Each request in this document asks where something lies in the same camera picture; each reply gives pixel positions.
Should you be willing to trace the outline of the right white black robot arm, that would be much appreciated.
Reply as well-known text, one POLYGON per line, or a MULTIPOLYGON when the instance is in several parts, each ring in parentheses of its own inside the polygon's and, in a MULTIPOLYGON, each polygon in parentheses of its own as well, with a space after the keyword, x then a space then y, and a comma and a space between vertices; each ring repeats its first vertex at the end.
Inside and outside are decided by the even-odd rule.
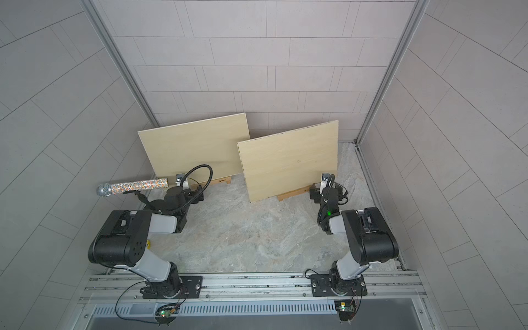
POLYGON ((376 207, 340 210, 342 188, 313 184, 309 198, 320 205, 319 227, 328 235, 345 234, 349 251, 333 262, 328 274, 313 274, 314 297, 367 295, 363 273, 372 263, 385 263, 399 254, 395 236, 376 207))

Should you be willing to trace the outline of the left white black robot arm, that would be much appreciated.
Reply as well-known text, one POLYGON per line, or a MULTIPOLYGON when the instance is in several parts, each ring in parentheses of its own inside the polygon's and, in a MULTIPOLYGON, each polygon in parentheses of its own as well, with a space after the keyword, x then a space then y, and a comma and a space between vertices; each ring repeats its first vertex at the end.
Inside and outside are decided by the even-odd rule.
POLYGON ((163 199, 150 202, 140 191, 132 191, 145 204, 142 210, 114 210, 108 216, 88 250, 93 264, 125 270, 144 279, 144 299, 198 298, 203 278, 181 277, 174 262, 163 260, 147 247, 154 234, 180 234, 187 223, 191 204, 204 199, 204 187, 197 190, 176 186, 163 199))

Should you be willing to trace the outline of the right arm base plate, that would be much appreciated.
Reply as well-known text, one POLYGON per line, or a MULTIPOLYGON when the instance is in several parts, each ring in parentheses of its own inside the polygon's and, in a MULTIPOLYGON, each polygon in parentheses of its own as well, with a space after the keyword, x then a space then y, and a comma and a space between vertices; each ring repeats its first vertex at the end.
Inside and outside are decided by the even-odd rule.
POLYGON ((367 296, 364 276, 357 279, 342 280, 329 274, 312 274, 309 277, 314 297, 353 297, 367 296))

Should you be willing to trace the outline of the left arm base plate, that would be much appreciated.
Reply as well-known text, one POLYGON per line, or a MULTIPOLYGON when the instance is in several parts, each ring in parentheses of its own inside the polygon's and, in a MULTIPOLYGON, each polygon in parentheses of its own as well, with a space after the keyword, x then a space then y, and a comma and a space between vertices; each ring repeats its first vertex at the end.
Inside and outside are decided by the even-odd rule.
POLYGON ((140 294, 144 299, 198 298, 202 280, 202 276, 169 276, 162 282, 146 284, 140 294))

